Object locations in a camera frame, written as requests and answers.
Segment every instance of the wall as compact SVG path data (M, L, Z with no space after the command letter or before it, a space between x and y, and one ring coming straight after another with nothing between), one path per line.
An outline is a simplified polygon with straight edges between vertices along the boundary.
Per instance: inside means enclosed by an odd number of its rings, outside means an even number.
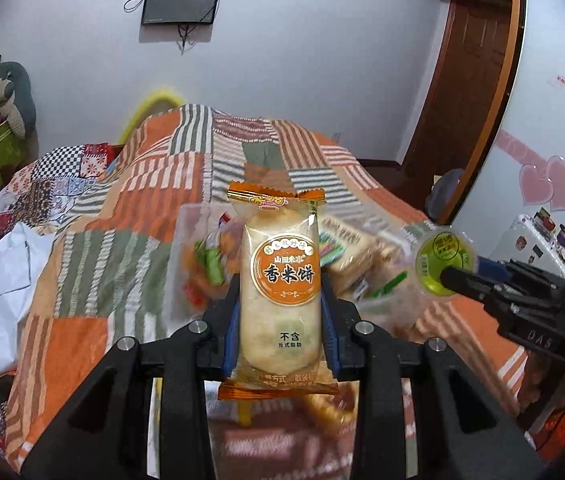
M174 27L141 27L142 9L127 14L125 1L0 0L0 53L30 73L41 152L115 141L134 107L168 86L228 113L342 132L360 158L395 159L448 8L220 0L211 34L201 27L181 54Z
M565 225L565 0L527 0L525 19L500 132L453 221L483 256L517 215Z

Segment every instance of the bedspread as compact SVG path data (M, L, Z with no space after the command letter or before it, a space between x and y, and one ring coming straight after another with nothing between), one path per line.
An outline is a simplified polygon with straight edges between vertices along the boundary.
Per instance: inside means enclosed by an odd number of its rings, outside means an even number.
M173 298L166 277L174 272L170 245L179 206L225 201L231 180L293 192L323 187L329 207L343 218L364 214L367 204L377 208L378 222L393 226L425 219L348 150L289 121L237 118L201 105L149 118L54 220L56 241L38 280L6 406L6 456L14 468L115 340L168 335L162 313ZM442 336L514 414L526 355L495 329L479 305L460 298L432 303L402 335L418 342ZM408 387L405 393L408 399ZM294 403L263 402L252 428L211 424L220 478L296 478L294 471L332 478L347 470L354 428L334 442ZM155 435L150 423L150 448ZM148 461L155 469L155 457Z

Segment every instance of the black monitor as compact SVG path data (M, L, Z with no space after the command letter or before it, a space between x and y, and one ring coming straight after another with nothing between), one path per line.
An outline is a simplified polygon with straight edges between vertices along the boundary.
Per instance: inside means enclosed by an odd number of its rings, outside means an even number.
M142 23L210 25L216 16L217 3L218 0L145 0Z

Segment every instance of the white cloth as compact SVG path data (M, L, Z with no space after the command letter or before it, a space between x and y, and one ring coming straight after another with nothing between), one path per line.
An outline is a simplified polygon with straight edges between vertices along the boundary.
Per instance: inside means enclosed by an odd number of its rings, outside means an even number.
M0 240L0 374L16 366L24 320L52 245L53 235L38 236L21 222Z

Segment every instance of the pink heart sticker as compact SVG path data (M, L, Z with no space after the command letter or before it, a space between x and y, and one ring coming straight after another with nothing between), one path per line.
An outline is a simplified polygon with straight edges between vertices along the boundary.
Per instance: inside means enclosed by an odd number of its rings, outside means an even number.
M565 210L565 160L554 155L547 160L547 176L553 184L551 211Z
M551 200L553 186L544 171L531 164L520 168L520 190L524 205L540 205Z

